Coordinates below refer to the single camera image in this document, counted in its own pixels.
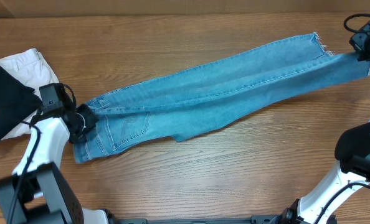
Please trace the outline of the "light blue denim jeans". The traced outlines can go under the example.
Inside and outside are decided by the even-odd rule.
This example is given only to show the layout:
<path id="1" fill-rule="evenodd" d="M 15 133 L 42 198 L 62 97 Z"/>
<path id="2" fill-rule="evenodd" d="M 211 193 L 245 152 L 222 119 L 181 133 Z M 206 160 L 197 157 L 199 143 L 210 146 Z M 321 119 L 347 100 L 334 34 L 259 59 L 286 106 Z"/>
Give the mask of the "light blue denim jeans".
<path id="1" fill-rule="evenodd" d="M 83 163 L 158 138 L 185 141 L 273 103 L 369 75 L 370 62 L 332 54 L 317 33 L 276 40 L 90 100 L 98 121 L 74 144 L 74 158 Z"/>

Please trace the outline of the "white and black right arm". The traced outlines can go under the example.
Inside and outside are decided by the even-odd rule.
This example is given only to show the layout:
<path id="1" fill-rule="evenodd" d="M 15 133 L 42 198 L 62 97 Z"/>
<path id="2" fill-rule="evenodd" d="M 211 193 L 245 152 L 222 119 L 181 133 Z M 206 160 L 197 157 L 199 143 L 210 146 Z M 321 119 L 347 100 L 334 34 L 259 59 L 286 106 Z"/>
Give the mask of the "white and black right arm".
<path id="1" fill-rule="evenodd" d="M 358 54 L 358 61 L 370 61 L 370 20 L 355 30 L 349 43 Z M 320 183 L 306 196 L 272 219 L 272 223 L 336 223 L 334 211 L 357 190 L 370 190 L 370 120 L 345 131 L 335 147 L 336 163 Z"/>

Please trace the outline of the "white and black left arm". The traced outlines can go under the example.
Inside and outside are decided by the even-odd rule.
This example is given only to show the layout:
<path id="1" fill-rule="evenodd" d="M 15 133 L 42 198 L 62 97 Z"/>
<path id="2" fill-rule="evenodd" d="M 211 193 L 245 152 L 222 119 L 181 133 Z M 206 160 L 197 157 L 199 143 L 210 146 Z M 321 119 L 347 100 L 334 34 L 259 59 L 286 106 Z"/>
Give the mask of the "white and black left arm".
<path id="1" fill-rule="evenodd" d="M 98 121 L 77 105 L 68 85 L 39 88 L 42 106 L 29 122 L 31 138 L 12 175 L 0 179 L 0 209 L 7 223 L 114 223 L 108 210 L 82 208 L 60 171 L 65 145 L 83 143 Z"/>

